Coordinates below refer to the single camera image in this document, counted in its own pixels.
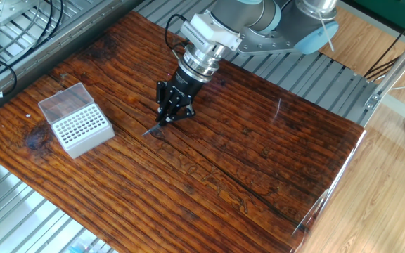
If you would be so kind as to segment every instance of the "clear plastic lid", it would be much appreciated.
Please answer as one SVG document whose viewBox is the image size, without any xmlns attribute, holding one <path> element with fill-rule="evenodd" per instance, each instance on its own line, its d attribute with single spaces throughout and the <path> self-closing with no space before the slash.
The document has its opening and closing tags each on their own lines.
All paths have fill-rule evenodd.
<svg viewBox="0 0 405 253">
<path fill-rule="evenodd" d="M 78 83 L 41 101 L 39 107 L 49 124 L 53 124 L 93 102 L 84 85 Z"/>
</svg>

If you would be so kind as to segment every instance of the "white plastic box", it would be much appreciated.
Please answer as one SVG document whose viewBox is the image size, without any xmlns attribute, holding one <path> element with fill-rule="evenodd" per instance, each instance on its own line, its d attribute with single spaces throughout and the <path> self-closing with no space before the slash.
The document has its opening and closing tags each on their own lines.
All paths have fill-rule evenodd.
<svg viewBox="0 0 405 253">
<path fill-rule="evenodd" d="M 112 124 L 82 83 L 41 101 L 39 107 L 73 159 L 115 136 Z"/>
</svg>

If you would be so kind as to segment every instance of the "wood grain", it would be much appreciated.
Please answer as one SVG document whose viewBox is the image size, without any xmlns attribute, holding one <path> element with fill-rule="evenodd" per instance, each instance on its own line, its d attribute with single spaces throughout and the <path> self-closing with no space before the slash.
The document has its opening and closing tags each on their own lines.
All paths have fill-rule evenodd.
<svg viewBox="0 0 405 253">
<path fill-rule="evenodd" d="M 196 117 L 142 137 L 163 32 L 131 13 L 1 108 L 0 163 L 119 252 L 288 252 L 364 130 L 223 61 Z M 37 103 L 77 82 L 115 137 L 71 160 Z"/>
<path fill-rule="evenodd" d="M 355 15 L 338 9 L 340 29 L 322 51 L 365 74 L 393 42 Z M 381 63 L 401 54 L 398 42 Z M 395 86 L 405 85 L 405 74 Z M 390 91 L 405 103 L 405 89 Z M 403 117 L 381 105 L 366 126 L 367 134 L 320 215 L 302 252 L 405 253 L 405 126 Z"/>
</svg>

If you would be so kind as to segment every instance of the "floor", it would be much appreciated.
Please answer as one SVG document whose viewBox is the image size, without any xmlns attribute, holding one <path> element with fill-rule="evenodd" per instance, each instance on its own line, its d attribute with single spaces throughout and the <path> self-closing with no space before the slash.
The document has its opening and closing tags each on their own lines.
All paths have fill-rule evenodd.
<svg viewBox="0 0 405 253">
<path fill-rule="evenodd" d="M 390 35 L 339 9 L 335 52 L 327 56 L 358 74 L 394 40 Z M 398 56 L 398 43 L 382 60 Z M 405 75 L 396 86 L 405 85 Z M 405 89 L 390 91 L 405 103 Z M 301 252 L 405 252 L 405 130 L 403 117 L 381 105 L 366 126 L 367 135 L 319 217 Z"/>
</svg>

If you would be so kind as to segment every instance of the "wooden tabletop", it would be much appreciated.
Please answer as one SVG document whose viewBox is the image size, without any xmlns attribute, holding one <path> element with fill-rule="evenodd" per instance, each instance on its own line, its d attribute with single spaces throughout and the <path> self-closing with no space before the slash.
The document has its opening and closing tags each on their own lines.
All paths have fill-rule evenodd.
<svg viewBox="0 0 405 253">
<path fill-rule="evenodd" d="M 142 136 L 177 68 L 163 34 L 130 13 L 5 104 L 0 163 L 119 252 L 289 252 L 363 128 L 222 61 L 194 118 Z M 115 137 L 73 160 L 37 103 L 77 82 Z"/>
</svg>

